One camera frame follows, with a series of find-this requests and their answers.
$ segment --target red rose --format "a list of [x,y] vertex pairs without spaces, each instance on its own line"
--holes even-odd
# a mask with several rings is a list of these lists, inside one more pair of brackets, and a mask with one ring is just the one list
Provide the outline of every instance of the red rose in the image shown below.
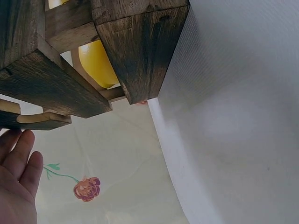
[[100,194],[100,180],[97,177],[84,179],[74,186],[74,195],[84,202],[89,202]]

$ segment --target wooden slat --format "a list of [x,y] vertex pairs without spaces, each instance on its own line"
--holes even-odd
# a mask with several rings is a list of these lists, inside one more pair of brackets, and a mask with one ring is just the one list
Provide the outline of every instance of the wooden slat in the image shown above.
[[70,116],[55,113],[20,115],[20,105],[0,99],[0,128],[52,130],[71,124]]
[[158,96],[188,11],[177,7],[96,26],[130,104]]
[[109,100],[109,102],[114,102],[126,98],[125,93],[120,86],[109,90],[102,90],[100,93],[103,97]]
[[46,40],[59,53],[98,40],[90,0],[71,0],[46,15]]
[[30,54],[44,37],[43,0],[0,1],[0,70]]
[[132,15],[188,6],[188,0],[91,0],[95,25]]
[[63,116],[68,116],[68,114],[65,114],[65,113],[62,113],[62,112],[59,112],[59,111],[54,111],[54,110],[43,107],[43,113],[46,113],[46,112],[51,112],[51,113],[56,113],[56,114],[60,114],[60,115],[63,115]]
[[100,25],[188,4],[188,0],[70,0],[46,11],[46,40],[63,53],[99,39],[93,22]]
[[[42,16],[40,10],[34,10],[42,1],[7,2],[9,7],[0,8],[0,17],[6,21],[6,34],[0,35],[0,66],[5,66],[0,67],[0,74],[5,74],[0,79],[0,93],[84,118],[112,110],[109,102],[43,39],[43,26],[37,23]],[[14,11],[7,14],[7,8]]]

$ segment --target lemon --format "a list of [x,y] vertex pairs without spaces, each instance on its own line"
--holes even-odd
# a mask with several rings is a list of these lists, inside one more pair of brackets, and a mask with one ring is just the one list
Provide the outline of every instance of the lemon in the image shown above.
[[69,0],[49,0],[49,9],[55,8],[57,6],[60,6]]
[[79,47],[80,62],[85,71],[102,87],[119,83],[101,41]]

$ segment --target green leaf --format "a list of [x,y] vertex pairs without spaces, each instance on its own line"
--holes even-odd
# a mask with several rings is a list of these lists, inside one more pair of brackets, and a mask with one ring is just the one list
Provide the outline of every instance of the green leaf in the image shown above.
[[50,180],[51,174],[47,171],[47,178]]
[[60,170],[59,163],[58,164],[46,164],[45,166],[48,166],[54,170]]

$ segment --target white fabric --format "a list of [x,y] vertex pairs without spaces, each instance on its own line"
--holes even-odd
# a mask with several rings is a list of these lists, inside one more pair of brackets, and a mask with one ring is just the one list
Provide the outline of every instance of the white fabric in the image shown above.
[[190,0],[149,106],[191,224],[299,220],[299,2]]
[[[71,63],[70,55],[65,53]],[[20,103],[22,114],[42,108]],[[188,224],[160,148],[147,105],[114,102],[113,111],[71,125],[34,131],[34,150],[44,164],[58,164],[61,175],[79,181],[98,177],[100,195],[90,202],[75,197],[77,184],[65,176],[47,179],[43,171],[36,196],[39,224]]]

